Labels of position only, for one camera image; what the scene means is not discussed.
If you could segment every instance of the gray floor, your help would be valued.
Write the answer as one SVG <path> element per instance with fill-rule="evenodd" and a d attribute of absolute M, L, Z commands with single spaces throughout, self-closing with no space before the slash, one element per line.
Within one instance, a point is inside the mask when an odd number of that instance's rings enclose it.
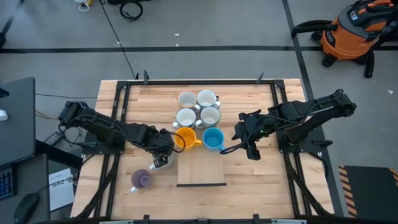
<path fill-rule="evenodd" d="M 355 0 L 288 2 L 298 24 L 310 19 L 332 20 Z M 117 7 L 105 5 L 125 47 L 293 45 L 281 0 L 153 0 L 142 4 L 144 15 L 136 22 L 123 20 Z M 17 0 L 1 1 L 0 27 L 11 15 L 15 18 L 4 48 L 119 47 L 98 1 L 88 12 L 80 12 L 77 6 L 72 0 L 29 0 L 16 11 Z M 308 34 L 300 34 L 298 39 L 301 46 L 315 45 Z M 257 78 L 262 72 L 264 78 L 301 78 L 294 51 L 128 52 L 127 57 L 136 73 L 146 69 L 151 79 Z M 303 52 L 303 57 L 315 97 L 342 88 L 358 105 L 352 117 L 323 126 L 326 138 L 334 142 L 329 148 L 333 168 L 344 164 L 398 169 L 398 77 L 394 66 L 398 52 L 376 52 L 374 77 L 369 80 L 363 78 L 364 67 L 353 62 L 337 62 L 326 69 L 321 65 L 321 52 Z M 0 68 L 1 82 L 32 76 L 37 93 L 67 96 L 96 96 L 101 80 L 132 78 L 120 52 L 0 54 Z M 95 99 L 85 101 L 94 107 Z M 64 103 L 60 98 L 36 98 L 37 110 L 52 117 L 59 115 Z M 57 124 L 37 118 L 37 139 L 44 140 Z M 71 129 L 67 134 L 74 139 L 77 133 Z M 75 148 L 64 142 L 58 147 L 65 151 Z M 63 210 L 53 217 L 67 213 Z"/>

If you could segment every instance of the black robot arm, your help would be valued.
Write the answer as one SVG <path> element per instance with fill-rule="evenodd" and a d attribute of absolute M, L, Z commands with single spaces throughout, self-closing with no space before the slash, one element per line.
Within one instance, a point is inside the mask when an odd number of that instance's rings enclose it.
<path fill-rule="evenodd" d="M 82 127 L 97 137 L 97 141 L 113 148 L 128 141 L 154 157 L 156 167 L 167 164 L 174 142 L 170 133 L 145 124 L 126 124 L 89 108 L 81 101 L 68 101 L 59 116 L 60 126 Z"/>
<path fill-rule="evenodd" d="M 276 131 L 285 131 L 290 145 L 305 140 L 307 134 L 332 118 L 351 116 L 356 109 L 355 103 L 337 90 L 329 96 L 310 100 L 308 102 L 290 101 L 281 103 L 268 109 L 269 114 L 260 114 L 261 110 L 253 113 L 239 114 L 238 124 L 235 125 L 235 135 L 232 140 L 241 139 L 241 144 L 221 151 L 227 154 L 242 147 L 246 150 L 248 159 L 259 160 L 260 152 L 255 141 Z"/>

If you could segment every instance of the vacuum cleaner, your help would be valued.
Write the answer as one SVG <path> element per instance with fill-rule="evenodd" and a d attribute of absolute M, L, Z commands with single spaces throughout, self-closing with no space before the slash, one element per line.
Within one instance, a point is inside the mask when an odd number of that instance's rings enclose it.
<path fill-rule="evenodd" d="M 311 38 L 320 40 L 326 53 L 322 64 L 332 66 L 336 60 L 354 60 L 366 65 L 366 78 L 373 76 L 373 50 L 383 44 L 386 28 L 395 29 L 398 0 L 357 1 L 344 8 L 334 21 L 315 20 L 295 26 L 292 37 L 298 33 L 313 32 Z"/>

